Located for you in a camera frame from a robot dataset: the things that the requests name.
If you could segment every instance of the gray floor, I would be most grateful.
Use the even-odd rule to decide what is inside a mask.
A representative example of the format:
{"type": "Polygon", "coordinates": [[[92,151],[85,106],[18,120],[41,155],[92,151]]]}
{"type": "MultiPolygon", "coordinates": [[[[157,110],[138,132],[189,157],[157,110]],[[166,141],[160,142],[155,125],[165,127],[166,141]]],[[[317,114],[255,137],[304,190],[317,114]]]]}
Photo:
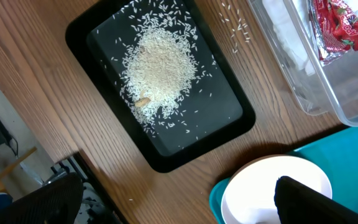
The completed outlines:
{"type": "MultiPolygon", "coordinates": [[[[32,147],[37,147],[37,151],[28,157],[24,164],[32,171],[37,173],[41,179],[46,180],[53,173],[50,167],[53,166],[52,160],[48,154],[36,140],[31,130],[25,125],[16,110],[4,96],[0,90],[0,120],[6,129],[19,142],[19,155],[23,155],[32,147]]],[[[7,164],[14,161],[15,157],[7,146],[0,146],[0,171],[3,170],[7,164]]],[[[27,195],[28,193],[40,187],[33,178],[29,176],[28,172],[24,172],[23,168],[16,167],[14,172],[3,179],[5,186],[9,193],[15,200],[27,195]]]]}

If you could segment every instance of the black tray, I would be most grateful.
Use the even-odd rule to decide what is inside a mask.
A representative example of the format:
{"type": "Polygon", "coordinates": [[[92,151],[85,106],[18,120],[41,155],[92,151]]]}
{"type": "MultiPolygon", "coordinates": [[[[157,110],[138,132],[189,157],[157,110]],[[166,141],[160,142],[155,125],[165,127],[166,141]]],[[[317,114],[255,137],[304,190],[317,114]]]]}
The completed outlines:
{"type": "MultiPolygon", "coordinates": [[[[173,0],[165,2],[169,6],[173,4],[173,0]]],[[[126,44],[134,44],[135,32],[128,24],[131,21],[127,19],[134,13],[121,13],[121,16],[116,14],[112,18],[112,15],[129,4],[129,1],[100,1],[75,19],[66,32],[66,42],[70,50],[148,163],[158,172],[176,169],[246,133],[255,123],[254,110],[196,4],[193,0],[176,2],[178,5],[183,3],[181,11],[190,12],[191,19],[188,19],[187,23],[197,26],[198,51],[193,49],[192,54],[200,62],[200,66],[205,65],[207,73],[211,73],[213,77],[204,77],[197,85],[196,81],[192,83],[190,97],[186,97],[179,107],[180,111],[186,110],[186,113],[183,113],[183,116],[174,114],[171,120],[160,119],[166,123],[174,122],[176,125],[165,129],[165,126],[156,124],[156,138],[152,138],[150,132],[144,132],[144,127],[136,121],[120,97],[122,83],[118,73],[122,72],[123,67],[120,61],[111,60],[111,57],[121,59],[124,54],[125,48],[115,43],[118,37],[126,44]],[[124,28],[115,29],[114,26],[119,24],[124,24],[124,28]],[[217,65],[212,65],[212,55],[217,65]],[[187,126],[178,120],[185,120],[187,126]]],[[[148,0],[143,0],[143,3],[143,6],[147,7],[148,0]]]]}

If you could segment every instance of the wooden surface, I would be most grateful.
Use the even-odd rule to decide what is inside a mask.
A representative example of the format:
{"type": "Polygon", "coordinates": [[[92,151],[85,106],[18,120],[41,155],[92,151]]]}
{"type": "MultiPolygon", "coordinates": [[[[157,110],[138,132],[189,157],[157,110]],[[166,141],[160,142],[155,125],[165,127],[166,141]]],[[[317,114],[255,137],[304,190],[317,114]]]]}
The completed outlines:
{"type": "Polygon", "coordinates": [[[286,152],[343,128],[334,115],[312,117],[289,87],[246,1],[231,3],[251,43],[232,53],[221,0],[196,0],[257,114],[247,134],[169,173],[154,172],[65,43],[70,21],[95,0],[1,0],[0,89],[54,161],[81,150],[129,223],[214,223],[208,194],[246,162],[286,152]]]}

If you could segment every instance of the teal mat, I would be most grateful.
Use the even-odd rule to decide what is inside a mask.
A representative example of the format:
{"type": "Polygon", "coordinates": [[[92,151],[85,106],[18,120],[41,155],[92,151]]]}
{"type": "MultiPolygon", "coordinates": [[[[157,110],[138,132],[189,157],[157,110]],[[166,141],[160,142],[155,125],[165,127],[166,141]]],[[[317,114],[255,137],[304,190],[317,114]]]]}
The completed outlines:
{"type": "MultiPolygon", "coordinates": [[[[288,154],[319,166],[331,181],[333,200],[358,213],[358,128],[348,128],[288,154]]],[[[229,179],[222,180],[209,196],[209,206],[221,224],[221,200],[228,183],[229,179]]]]}

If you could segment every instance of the clear plastic container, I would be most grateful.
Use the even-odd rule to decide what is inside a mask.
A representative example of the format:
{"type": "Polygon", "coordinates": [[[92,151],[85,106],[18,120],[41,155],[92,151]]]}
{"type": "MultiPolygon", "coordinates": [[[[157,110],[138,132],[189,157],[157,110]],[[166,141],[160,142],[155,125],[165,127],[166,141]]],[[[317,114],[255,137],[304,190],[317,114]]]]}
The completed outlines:
{"type": "Polygon", "coordinates": [[[290,43],[304,48],[303,55],[310,60],[306,68],[299,67],[294,57],[286,52],[284,40],[279,38],[277,27],[267,12],[271,9],[266,9],[262,0],[249,0],[249,3],[301,109],[310,115],[332,111],[344,124],[358,126],[358,52],[349,51],[333,63],[322,66],[313,39],[308,37],[310,28],[303,25],[305,18],[300,17],[293,1],[276,1],[283,2],[283,9],[274,10],[287,12],[285,15],[292,21],[286,26],[292,36],[290,43]]]}

